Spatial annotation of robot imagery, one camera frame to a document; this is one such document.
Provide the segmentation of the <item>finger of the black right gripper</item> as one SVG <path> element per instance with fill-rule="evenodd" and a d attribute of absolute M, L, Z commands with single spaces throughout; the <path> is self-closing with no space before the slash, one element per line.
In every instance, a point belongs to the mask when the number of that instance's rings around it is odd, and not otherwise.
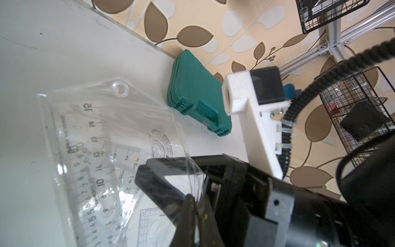
<path fill-rule="evenodd" d="M 196 200 L 207 195 L 216 221 L 229 222 L 246 172 L 246 162 L 226 154 L 151 158 L 138 168 L 135 184 L 171 222 L 178 221 L 187 194 Z"/>

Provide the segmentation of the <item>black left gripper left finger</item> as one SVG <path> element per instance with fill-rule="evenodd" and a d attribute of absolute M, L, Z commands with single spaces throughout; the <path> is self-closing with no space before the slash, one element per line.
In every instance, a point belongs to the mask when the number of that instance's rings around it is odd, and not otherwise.
<path fill-rule="evenodd" d="M 188 194 L 183 203 L 171 247 L 194 247 L 195 242 L 195 200 Z"/>

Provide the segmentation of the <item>clear bag of screws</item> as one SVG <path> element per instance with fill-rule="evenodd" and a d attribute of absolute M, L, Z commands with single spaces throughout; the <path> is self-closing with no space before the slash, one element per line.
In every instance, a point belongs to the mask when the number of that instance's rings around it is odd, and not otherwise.
<path fill-rule="evenodd" d="M 174 206 L 160 209 L 137 185 L 148 162 L 183 195 L 200 196 L 172 111 L 116 77 L 38 94 L 57 203 L 68 247 L 167 247 Z"/>

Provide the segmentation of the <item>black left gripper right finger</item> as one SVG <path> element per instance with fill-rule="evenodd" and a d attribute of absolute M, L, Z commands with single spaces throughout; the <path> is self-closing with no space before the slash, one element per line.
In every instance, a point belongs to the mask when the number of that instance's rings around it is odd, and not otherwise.
<path fill-rule="evenodd" d="M 203 197 L 199 202 L 199 238 L 199 247 L 224 246 L 208 197 Z"/>

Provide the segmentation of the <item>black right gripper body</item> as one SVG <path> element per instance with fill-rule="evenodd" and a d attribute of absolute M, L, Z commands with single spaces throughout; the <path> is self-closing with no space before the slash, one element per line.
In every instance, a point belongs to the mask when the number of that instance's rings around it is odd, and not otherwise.
<path fill-rule="evenodd" d="M 213 206 L 227 247 L 392 247 L 395 188 L 345 178 L 346 201 L 288 184 L 251 167 L 213 169 Z"/>

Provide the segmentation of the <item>clear triangle ruler small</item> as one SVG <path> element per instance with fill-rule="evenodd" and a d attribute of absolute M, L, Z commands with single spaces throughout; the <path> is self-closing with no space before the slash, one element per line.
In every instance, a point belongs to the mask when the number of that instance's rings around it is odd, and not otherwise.
<path fill-rule="evenodd" d="M 175 227 L 158 207 L 140 211 L 138 247 L 168 247 Z"/>

